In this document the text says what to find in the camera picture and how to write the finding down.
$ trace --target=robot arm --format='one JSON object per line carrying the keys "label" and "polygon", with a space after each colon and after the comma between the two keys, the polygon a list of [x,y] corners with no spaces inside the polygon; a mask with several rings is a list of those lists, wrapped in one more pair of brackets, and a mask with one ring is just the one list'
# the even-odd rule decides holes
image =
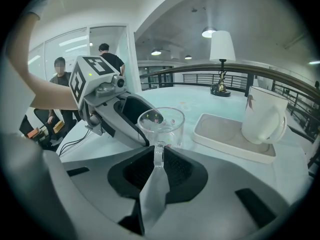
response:
{"label": "robot arm", "polygon": [[132,148],[149,146],[136,124],[143,112],[154,107],[127,92],[125,78],[102,57],[78,56],[69,85],[86,128],[100,136],[107,132]]}

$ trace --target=clear plastic cup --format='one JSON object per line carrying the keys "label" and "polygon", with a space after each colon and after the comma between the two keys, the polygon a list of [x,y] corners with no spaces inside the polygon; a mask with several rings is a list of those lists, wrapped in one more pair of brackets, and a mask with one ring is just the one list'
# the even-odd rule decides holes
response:
{"label": "clear plastic cup", "polygon": [[141,114],[137,124],[150,146],[154,146],[154,166],[163,167],[165,146],[180,148],[182,145],[184,113],[172,107],[158,107]]}

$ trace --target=white mug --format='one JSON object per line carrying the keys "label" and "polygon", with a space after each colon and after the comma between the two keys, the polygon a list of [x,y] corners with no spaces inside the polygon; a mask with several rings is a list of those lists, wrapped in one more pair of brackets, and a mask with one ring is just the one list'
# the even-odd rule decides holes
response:
{"label": "white mug", "polygon": [[245,107],[242,135],[253,144],[274,144],[285,134],[288,100],[267,89],[251,86]]}

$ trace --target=white sleeve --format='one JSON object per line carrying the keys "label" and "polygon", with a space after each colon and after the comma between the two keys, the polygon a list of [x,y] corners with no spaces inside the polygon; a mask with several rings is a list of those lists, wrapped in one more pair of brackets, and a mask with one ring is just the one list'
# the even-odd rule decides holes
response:
{"label": "white sleeve", "polygon": [[6,56],[1,58],[0,70],[0,133],[16,134],[36,95]]}

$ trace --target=white tray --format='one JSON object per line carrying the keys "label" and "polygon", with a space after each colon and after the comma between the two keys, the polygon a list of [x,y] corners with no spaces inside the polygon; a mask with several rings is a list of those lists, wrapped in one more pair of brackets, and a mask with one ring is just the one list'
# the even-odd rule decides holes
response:
{"label": "white tray", "polygon": [[272,163],[276,152],[272,144],[253,144],[241,133],[242,122],[203,113],[192,139],[209,148],[255,162]]}

